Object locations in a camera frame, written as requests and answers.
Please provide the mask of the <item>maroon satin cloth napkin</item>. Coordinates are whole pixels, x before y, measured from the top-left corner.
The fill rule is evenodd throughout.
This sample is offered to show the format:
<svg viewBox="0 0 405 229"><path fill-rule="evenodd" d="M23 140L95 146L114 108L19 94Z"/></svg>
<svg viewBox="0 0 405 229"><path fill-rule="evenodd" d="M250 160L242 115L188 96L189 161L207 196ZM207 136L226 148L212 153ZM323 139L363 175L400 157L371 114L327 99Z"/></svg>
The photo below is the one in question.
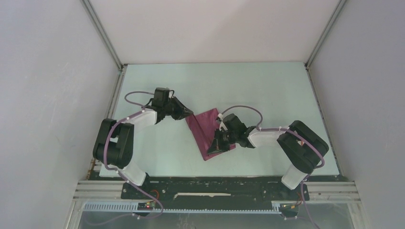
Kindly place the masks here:
<svg viewBox="0 0 405 229"><path fill-rule="evenodd" d="M204 161L218 156L221 153L207 153L207 150L214 140L215 130L219 128L219 124L216 121L218 114L218 109L213 108L203 113L193 114L185 118Z"/></svg>

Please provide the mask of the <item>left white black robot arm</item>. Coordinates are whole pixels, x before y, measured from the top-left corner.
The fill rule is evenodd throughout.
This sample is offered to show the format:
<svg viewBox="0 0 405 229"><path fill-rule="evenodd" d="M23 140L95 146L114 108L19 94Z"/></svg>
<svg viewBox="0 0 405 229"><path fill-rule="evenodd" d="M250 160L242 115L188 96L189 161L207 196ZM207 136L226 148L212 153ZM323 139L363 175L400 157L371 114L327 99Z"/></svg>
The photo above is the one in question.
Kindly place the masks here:
<svg viewBox="0 0 405 229"><path fill-rule="evenodd" d="M132 159L135 133L158 124L167 116L182 120L193 115L174 95L174 90L158 87L151 95L146 104L139 104L140 111L120 120L104 119L93 148L93 158L133 184L132 192L141 199L150 195L151 186L145 182L148 174Z"/></svg>

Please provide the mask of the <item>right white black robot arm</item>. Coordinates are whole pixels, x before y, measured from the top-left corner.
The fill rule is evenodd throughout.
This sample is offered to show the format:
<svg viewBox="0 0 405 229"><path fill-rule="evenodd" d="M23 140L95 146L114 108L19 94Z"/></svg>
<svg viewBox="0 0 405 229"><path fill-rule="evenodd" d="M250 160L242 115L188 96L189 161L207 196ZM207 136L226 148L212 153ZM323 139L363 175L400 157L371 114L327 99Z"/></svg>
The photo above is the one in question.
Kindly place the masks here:
<svg viewBox="0 0 405 229"><path fill-rule="evenodd" d="M220 119L219 128L214 132L207 154L227 152L234 144L252 149L271 145L281 147L291 161L290 167L281 178L282 183L277 187L278 194L283 199L295 196L297 186L316 168L324 166L324 156L329 151L328 144L300 120L287 127L247 127L236 115L230 114Z"/></svg>

